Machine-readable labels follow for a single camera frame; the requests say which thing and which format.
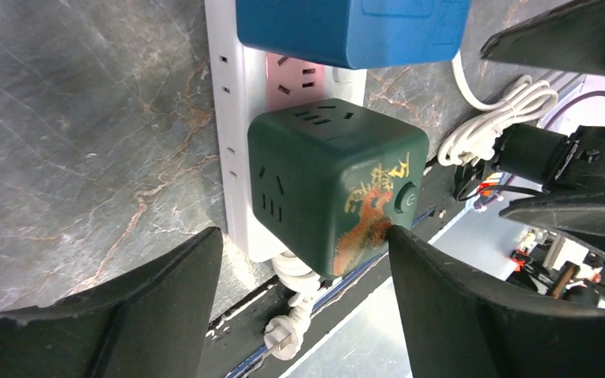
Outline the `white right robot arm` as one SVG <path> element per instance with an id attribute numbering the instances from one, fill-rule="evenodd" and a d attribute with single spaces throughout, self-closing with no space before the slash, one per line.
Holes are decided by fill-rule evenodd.
<path id="1" fill-rule="evenodd" d="M 605 1 L 571 1 L 493 35 L 482 57 L 605 75 Z M 588 241 L 605 240 L 605 127 L 561 135 L 518 122 L 496 141 L 493 165 L 542 186 L 502 216 Z"/>

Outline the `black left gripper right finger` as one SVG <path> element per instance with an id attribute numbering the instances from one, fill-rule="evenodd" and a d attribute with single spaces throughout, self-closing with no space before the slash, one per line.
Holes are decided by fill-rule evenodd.
<path id="1" fill-rule="evenodd" d="M 387 233 L 416 377 L 605 377 L 605 309 L 540 295 Z"/>

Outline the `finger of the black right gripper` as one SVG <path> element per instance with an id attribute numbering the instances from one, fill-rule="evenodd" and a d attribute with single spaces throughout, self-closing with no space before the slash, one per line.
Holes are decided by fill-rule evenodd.
<path id="1" fill-rule="evenodd" d="M 496 33 L 481 57 L 605 76 L 605 1 L 570 1 Z"/>
<path id="2" fill-rule="evenodd" d="M 566 191 L 514 200 L 502 218 L 580 235 L 605 237 L 605 191 Z"/>

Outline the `dark green socket cube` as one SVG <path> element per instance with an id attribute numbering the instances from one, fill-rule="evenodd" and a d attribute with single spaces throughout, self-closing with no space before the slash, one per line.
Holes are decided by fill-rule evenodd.
<path id="1" fill-rule="evenodd" d="M 344 276 L 416 216 L 422 129 L 338 98 L 263 113 L 247 130 L 257 220 L 314 272 Z"/>

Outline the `white multicolour power strip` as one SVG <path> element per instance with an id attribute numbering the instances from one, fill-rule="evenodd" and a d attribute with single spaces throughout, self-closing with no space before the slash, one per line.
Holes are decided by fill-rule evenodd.
<path id="1" fill-rule="evenodd" d="M 252 261 L 264 262 L 286 248 L 253 214 L 247 147 L 251 121 L 269 110 L 326 98 L 361 105 L 366 71 L 245 47 L 237 35 L 234 1 L 207 1 L 205 13 L 228 235 Z"/>

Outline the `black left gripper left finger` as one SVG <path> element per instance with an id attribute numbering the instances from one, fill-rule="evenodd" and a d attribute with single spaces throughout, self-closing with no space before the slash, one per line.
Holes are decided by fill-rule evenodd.
<path id="1" fill-rule="evenodd" d="M 0 377 L 193 377 L 221 270 L 210 227 L 48 307 L 0 313 Z"/>

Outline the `blue cube socket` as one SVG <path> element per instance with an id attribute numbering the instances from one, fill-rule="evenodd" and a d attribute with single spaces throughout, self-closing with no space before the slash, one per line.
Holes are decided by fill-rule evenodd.
<path id="1" fill-rule="evenodd" d="M 470 0 L 239 0 L 244 46 L 346 69 L 450 61 Z"/>

